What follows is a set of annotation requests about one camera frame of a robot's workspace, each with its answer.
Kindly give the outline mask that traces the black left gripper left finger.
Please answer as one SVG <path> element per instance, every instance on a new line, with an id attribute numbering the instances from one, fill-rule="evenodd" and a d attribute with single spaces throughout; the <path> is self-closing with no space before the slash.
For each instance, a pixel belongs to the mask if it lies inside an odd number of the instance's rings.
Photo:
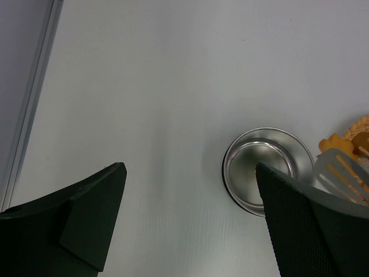
<path id="1" fill-rule="evenodd" d="M 118 162 L 1 212 L 1 276 L 98 276 L 125 183 L 126 167 Z"/>

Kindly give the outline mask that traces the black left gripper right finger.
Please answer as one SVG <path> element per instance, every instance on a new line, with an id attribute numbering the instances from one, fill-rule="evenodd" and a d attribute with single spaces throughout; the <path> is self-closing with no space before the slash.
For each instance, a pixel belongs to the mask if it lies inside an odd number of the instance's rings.
<path id="1" fill-rule="evenodd" d="M 368 276 L 368 207 L 261 162 L 255 172 L 281 276 Z"/>

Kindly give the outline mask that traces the metal tongs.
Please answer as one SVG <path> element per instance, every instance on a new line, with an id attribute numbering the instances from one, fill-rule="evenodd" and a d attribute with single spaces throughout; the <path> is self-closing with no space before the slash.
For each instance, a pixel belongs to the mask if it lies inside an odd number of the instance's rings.
<path id="1" fill-rule="evenodd" d="M 368 166 L 331 148 L 314 164 L 315 179 L 332 195 L 368 206 Z"/>

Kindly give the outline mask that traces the orange flower-shaped food piece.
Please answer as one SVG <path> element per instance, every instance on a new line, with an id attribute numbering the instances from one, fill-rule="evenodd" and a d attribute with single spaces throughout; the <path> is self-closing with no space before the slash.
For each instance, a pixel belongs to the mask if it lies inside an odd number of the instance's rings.
<path id="1" fill-rule="evenodd" d="M 332 134 L 329 138 L 321 140 L 318 146 L 321 153 L 317 155 L 317 157 L 320 157 L 328 149 L 334 148 L 339 149 L 350 158 L 352 158 L 354 161 L 359 161 L 359 156 L 354 152 L 355 147 L 353 143 L 348 139 L 341 138 L 336 133 Z"/>

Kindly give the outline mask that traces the steel lunch box bowl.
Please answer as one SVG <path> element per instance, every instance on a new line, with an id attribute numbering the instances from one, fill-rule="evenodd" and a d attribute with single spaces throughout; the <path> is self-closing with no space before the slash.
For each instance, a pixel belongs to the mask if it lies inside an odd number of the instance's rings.
<path id="1" fill-rule="evenodd" d="M 256 165 L 259 162 L 305 185 L 315 185 L 313 157 L 299 138 L 273 127 L 249 130 L 238 136 L 228 147 L 221 173 L 230 198 L 250 214 L 265 216 L 256 178 Z"/>

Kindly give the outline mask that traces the woven orange basket plate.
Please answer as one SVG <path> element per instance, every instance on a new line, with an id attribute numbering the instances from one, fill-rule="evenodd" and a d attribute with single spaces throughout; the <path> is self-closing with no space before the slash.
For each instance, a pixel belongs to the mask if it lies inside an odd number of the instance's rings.
<path id="1" fill-rule="evenodd" d="M 365 115 L 353 123 L 343 135 L 344 140 L 352 140 L 357 134 L 361 132 L 368 132 L 369 115 Z"/>

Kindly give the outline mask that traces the left aluminium frame post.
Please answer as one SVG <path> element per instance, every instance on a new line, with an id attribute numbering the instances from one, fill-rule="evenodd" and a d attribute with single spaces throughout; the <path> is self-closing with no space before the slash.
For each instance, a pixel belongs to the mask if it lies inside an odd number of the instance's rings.
<path id="1" fill-rule="evenodd" d="M 63 1 L 1 1 L 1 210 L 27 150 Z"/>

